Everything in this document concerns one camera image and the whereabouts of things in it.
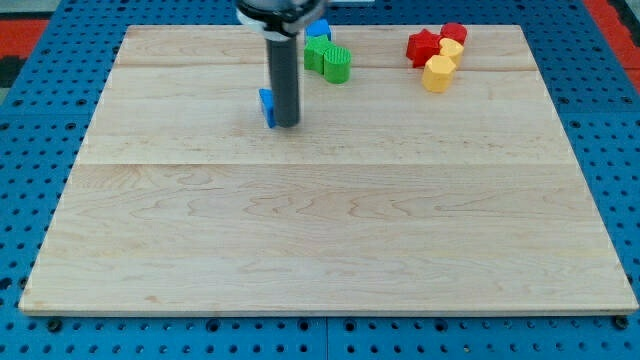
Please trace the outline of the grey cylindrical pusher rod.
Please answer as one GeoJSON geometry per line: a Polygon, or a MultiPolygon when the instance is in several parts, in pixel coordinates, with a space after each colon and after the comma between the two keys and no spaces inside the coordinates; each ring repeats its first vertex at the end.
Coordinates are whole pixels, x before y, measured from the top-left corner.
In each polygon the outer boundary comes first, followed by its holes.
{"type": "Polygon", "coordinates": [[[297,39],[268,40],[267,59],[275,124],[294,127],[300,122],[297,39]]]}

